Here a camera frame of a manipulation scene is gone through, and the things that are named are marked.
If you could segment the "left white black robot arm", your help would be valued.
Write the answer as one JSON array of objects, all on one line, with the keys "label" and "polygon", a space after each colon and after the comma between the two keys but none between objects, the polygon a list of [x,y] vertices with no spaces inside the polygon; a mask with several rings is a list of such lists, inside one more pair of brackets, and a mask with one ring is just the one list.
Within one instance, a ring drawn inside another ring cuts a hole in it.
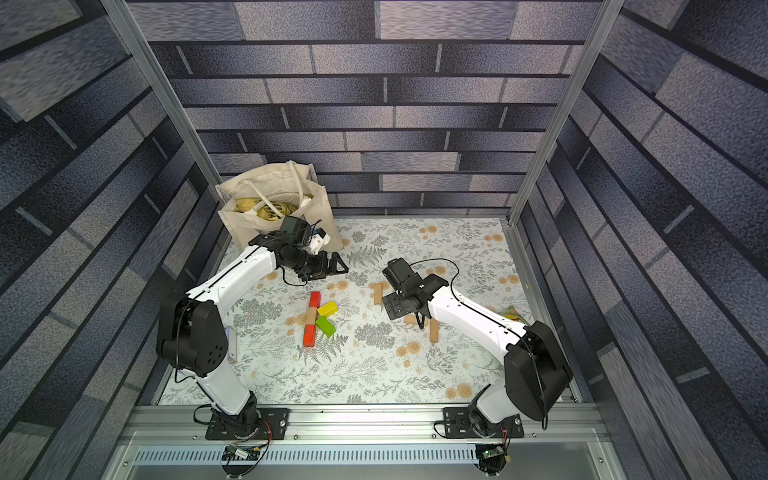
[{"label": "left white black robot arm", "polygon": [[171,293],[159,313],[157,355],[185,380],[194,380],[210,400],[212,421],[238,440],[263,425],[255,394],[230,365],[224,322],[235,303],[269,274],[293,271],[302,285],[346,274],[337,253],[324,248],[332,236],[317,223],[286,217],[280,228],[259,234],[222,271],[185,293]]}]

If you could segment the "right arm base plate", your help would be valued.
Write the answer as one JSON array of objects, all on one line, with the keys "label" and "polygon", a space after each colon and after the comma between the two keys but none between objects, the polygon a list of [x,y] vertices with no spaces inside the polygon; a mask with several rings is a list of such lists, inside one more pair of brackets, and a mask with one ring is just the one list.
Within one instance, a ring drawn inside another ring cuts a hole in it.
[{"label": "right arm base plate", "polygon": [[447,439],[520,439],[525,436],[519,415],[507,417],[502,422],[492,424],[483,420],[480,414],[469,406],[444,407],[439,431]]}]

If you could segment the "green block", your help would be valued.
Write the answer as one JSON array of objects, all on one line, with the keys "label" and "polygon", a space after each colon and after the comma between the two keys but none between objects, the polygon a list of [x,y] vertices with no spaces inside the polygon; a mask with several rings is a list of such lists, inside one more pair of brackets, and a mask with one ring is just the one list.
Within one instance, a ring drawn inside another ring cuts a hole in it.
[{"label": "green block", "polygon": [[319,316],[315,325],[327,337],[332,337],[336,332],[336,327],[325,316]]}]

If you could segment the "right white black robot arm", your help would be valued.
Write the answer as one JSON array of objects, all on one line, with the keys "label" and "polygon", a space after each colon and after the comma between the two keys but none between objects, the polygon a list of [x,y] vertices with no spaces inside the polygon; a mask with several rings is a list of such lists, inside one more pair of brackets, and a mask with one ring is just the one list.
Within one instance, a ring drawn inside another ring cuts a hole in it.
[{"label": "right white black robot arm", "polygon": [[475,341],[503,366],[503,380],[484,387],[467,408],[474,432],[489,437],[511,417],[525,416],[544,428],[549,412],[573,379],[555,333],[546,324],[511,325],[509,320],[459,294],[438,275],[423,278],[405,266],[387,268],[393,292],[382,298],[388,316],[435,320]]}]

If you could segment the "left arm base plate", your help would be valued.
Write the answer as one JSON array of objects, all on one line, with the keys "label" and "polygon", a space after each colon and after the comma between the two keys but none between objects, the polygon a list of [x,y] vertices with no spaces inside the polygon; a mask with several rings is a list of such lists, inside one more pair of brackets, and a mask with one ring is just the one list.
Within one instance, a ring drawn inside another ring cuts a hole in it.
[{"label": "left arm base plate", "polygon": [[211,418],[204,421],[205,439],[209,441],[283,440],[291,410],[259,408],[232,416],[211,408]]}]

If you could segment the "red block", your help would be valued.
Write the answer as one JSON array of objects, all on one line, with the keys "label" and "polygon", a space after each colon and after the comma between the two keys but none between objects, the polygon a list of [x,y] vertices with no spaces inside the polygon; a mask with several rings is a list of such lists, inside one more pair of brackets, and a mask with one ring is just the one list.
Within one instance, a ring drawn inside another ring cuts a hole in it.
[{"label": "red block", "polygon": [[310,295],[309,307],[319,308],[321,305],[321,293],[319,291],[313,291]]},{"label": "red block", "polygon": [[313,348],[316,342],[316,326],[314,324],[305,325],[303,331],[303,347]]}]

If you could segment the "yellow block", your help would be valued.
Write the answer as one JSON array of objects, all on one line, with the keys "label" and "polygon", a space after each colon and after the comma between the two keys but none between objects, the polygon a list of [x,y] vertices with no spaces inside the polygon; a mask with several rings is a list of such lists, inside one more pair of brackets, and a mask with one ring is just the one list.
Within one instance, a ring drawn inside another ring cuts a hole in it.
[{"label": "yellow block", "polygon": [[317,309],[318,315],[322,317],[329,317],[334,315],[337,312],[338,312],[338,306],[333,301],[330,301]]}]

